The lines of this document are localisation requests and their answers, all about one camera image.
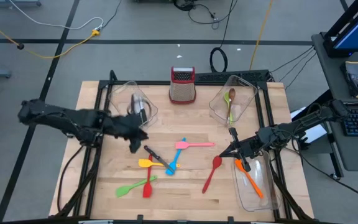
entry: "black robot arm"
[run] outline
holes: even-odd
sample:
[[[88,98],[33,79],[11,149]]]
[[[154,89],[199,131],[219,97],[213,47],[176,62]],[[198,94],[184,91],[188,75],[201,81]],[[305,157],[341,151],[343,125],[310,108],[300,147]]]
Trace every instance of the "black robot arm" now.
[[[140,147],[147,133],[139,127],[142,120],[137,114],[110,116],[102,110],[71,110],[45,104],[42,100],[23,101],[18,114],[26,125],[44,124],[59,129],[67,136],[75,136],[83,146],[96,147],[104,134],[129,139],[132,153]]]
[[[322,106],[320,110],[310,113],[294,122],[277,124],[271,127],[260,128],[256,135],[239,141],[235,128],[229,128],[233,142],[223,151],[221,157],[235,157],[243,161],[246,171],[250,166],[246,157],[251,159],[260,155],[261,150],[269,148],[282,148],[287,145],[290,139],[307,129],[325,121],[343,120],[347,117],[348,110],[340,100],[332,100]]]

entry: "wooden tabletop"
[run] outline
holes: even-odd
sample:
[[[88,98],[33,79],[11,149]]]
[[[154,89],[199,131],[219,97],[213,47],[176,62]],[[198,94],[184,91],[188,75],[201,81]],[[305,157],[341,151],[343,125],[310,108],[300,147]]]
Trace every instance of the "wooden tabletop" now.
[[[82,83],[77,109],[93,108],[97,87],[98,82]],[[216,145],[184,150],[178,160],[181,167],[173,176],[166,175],[163,167],[153,166],[152,175],[157,175],[158,179],[152,182],[153,194],[150,198],[142,197],[143,187],[136,187],[127,195],[117,198],[115,191],[118,187],[134,184],[147,177],[147,169],[140,168],[138,160],[147,159],[149,155],[142,148],[136,154],[131,154],[128,141],[105,136],[92,218],[135,220],[137,215],[141,214],[145,220],[224,221],[228,216],[233,216],[235,221],[274,221],[271,210],[248,212],[239,205],[232,175],[232,158],[223,159],[222,166],[214,173],[208,191],[205,194],[201,192],[211,172],[213,157],[225,150],[231,141],[227,128],[209,116],[208,104],[221,86],[197,86],[197,99],[190,105],[171,104],[168,99],[169,86],[139,87],[158,108],[158,120],[146,130],[150,139],[142,145],[150,146],[168,163],[175,157],[175,142],[183,137],[186,137],[188,142],[215,142]],[[283,84],[268,83],[268,92],[274,121],[290,122]],[[260,94],[264,120],[267,123],[263,93]],[[251,137],[259,129],[254,100],[236,123],[236,129],[239,139]],[[77,140],[68,140],[61,171],[78,148]],[[78,186],[84,151],[71,162],[65,173],[61,206]],[[298,155],[287,150],[282,150],[281,155],[288,191],[306,214],[312,217],[313,211],[301,160]],[[56,203],[57,189],[50,209],[51,215],[57,213]]]

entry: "red spoon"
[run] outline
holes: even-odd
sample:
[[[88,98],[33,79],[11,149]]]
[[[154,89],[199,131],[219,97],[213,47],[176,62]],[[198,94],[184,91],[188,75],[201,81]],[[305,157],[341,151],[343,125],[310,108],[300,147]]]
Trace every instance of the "red spoon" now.
[[[208,180],[206,180],[204,187],[203,187],[203,193],[206,192],[206,189],[208,189],[209,183],[211,182],[212,175],[215,172],[215,169],[222,165],[222,158],[219,156],[215,156],[214,160],[212,161],[212,171],[211,174],[208,177]]]
[[[153,161],[153,156],[149,155],[149,159],[150,161]],[[143,197],[147,198],[150,197],[152,195],[152,185],[150,184],[150,175],[152,173],[152,166],[149,166],[149,168],[147,168],[147,182],[143,187]]]

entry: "computer monitor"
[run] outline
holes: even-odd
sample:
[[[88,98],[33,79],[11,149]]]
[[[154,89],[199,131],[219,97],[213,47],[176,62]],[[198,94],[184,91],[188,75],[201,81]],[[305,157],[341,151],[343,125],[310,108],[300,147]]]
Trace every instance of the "computer monitor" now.
[[[358,0],[324,34],[324,47],[330,57],[348,57],[358,52]]]

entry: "green spoon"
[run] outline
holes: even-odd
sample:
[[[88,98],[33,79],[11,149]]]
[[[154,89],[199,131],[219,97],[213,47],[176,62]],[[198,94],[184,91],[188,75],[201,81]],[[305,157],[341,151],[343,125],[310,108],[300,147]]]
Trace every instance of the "green spoon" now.
[[[227,108],[229,108],[229,106],[230,106],[230,97],[229,97],[229,92],[225,92],[224,93],[224,101],[226,101],[226,103],[227,103]],[[233,114],[230,112],[230,124],[233,124]]]
[[[153,176],[150,177],[150,181],[153,181],[153,180],[155,180],[155,179],[157,179],[157,176],[156,176],[156,175],[153,175]],[[140,181],[140,182],[138,182],[138,183],[136,183],[136,184],[134,184],[134,185],[128,185],[128,186],[119,187],[119,188],[117,188],[117,190],[116,190],[116,196],[117,196],[117,197],[124,196],[125,194],[128,194],[128,192],[129,192],[131,189],[133,189],[134,187],[138,187],[138,186],[140,186],[140,185],[144,185],[144,184],[146,184],[146,182],[147,182],[147,179],[142,180],[142,181]]]

